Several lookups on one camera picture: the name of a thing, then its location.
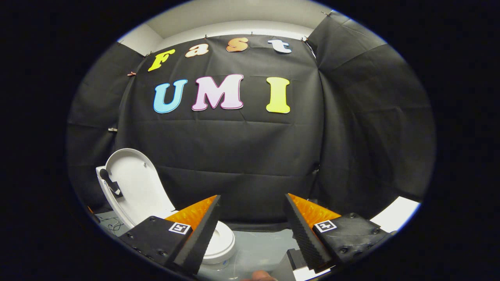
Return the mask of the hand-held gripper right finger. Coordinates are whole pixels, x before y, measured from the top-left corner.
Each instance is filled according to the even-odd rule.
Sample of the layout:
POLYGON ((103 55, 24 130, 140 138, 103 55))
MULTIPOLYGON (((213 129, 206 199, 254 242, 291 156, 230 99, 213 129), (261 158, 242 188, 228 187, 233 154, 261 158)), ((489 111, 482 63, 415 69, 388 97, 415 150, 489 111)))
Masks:
POLYGON ((310 270, 352 265, 392 238, 392 233, 355 212, 340 215, 294 194, 285 195, 285 214, 310 270))

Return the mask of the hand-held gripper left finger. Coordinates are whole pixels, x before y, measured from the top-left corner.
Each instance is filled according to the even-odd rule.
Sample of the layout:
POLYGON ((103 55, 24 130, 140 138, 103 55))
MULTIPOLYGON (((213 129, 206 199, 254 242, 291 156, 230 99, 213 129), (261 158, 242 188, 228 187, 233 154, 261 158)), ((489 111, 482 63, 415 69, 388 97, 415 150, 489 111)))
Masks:
POLYGON ((195 275, 217 226, 220 200, 214 195, 167 218, 147 217, 119 239, 162 267, 195 275))

